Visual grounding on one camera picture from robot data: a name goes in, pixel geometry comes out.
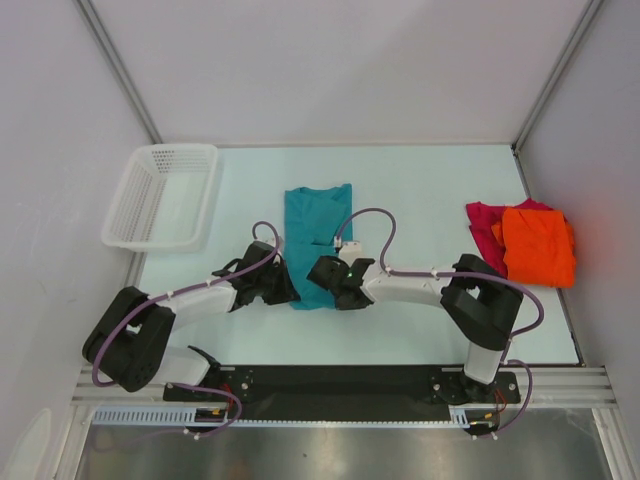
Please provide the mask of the teal t shirt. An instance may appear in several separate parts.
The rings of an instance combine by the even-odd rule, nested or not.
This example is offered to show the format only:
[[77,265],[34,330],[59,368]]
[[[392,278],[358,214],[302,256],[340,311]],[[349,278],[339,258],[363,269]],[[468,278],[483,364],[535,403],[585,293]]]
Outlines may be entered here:
[[316,261],[333,255],[334,238],[353,213],[352,185],[324,190],[299,187],[284,195],[284,259],[299,299],[295,310],[334,307],[333,296],[307,279]]

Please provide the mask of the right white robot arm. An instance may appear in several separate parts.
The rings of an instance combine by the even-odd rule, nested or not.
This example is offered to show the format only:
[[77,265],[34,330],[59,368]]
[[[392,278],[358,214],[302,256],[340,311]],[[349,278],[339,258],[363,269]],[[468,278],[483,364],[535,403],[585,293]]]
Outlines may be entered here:
[[443,309],[469,341],[461,376],[463,393],[484,401],[497,389],[497,372],[524,294],[479,257],[464,254],[451,270],[392,272],[372,258],[348,263],[320,257],[307,279],[329,292],[338,310],[381,302]]

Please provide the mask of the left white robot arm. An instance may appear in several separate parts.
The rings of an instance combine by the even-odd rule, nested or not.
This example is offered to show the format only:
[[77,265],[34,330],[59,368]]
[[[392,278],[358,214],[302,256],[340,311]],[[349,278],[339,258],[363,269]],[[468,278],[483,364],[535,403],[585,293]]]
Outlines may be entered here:
[[221,387],[219,363],[199,347],[171,347],[171,334],[257,298],[266,305],[299,299],[285,260],[273,245],[257,240],[242,258],[201,284],[168,291],[156,300],[133,286],[121,289],[82,348],[84,359],[96,368],[93,382],[130,393],[150,383],[178,383],[199,399],[214,397]]

